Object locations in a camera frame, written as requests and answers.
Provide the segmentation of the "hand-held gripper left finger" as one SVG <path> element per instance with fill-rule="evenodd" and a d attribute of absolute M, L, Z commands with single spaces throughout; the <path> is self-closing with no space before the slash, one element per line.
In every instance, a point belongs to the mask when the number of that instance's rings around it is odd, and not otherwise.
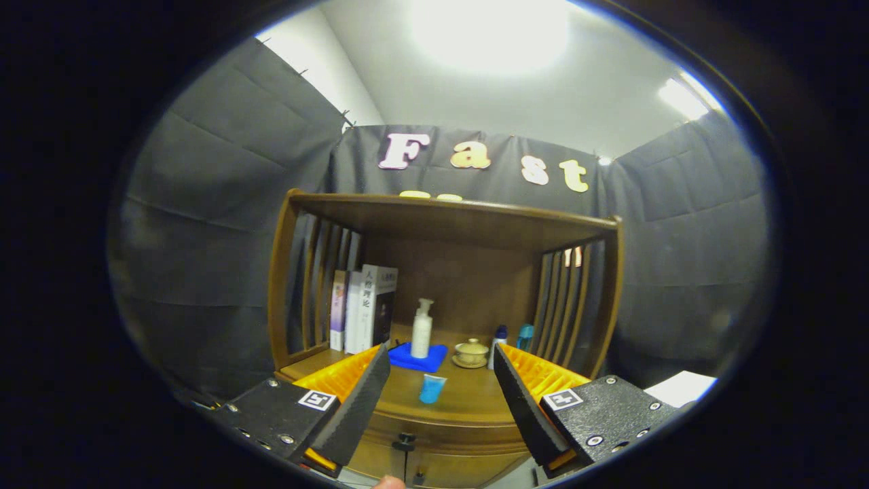
<path fill-rule="evenodd" d="M 300 380 L 276 376 L 215 408 L 227 436 L 267 457 L 325 476 L 350 464 L 390 374 L 387 344 Z"/>

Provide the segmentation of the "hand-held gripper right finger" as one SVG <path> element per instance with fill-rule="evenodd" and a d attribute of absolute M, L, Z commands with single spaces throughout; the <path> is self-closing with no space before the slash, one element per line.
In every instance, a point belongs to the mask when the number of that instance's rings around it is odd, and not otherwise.
<path fill-rule="evenodd" d="M 614 457 L 683 414 L 618 376 L 596 380 L 499 344 L 496 374 L 513 421 L 538 467 L 573 471 Z"/>

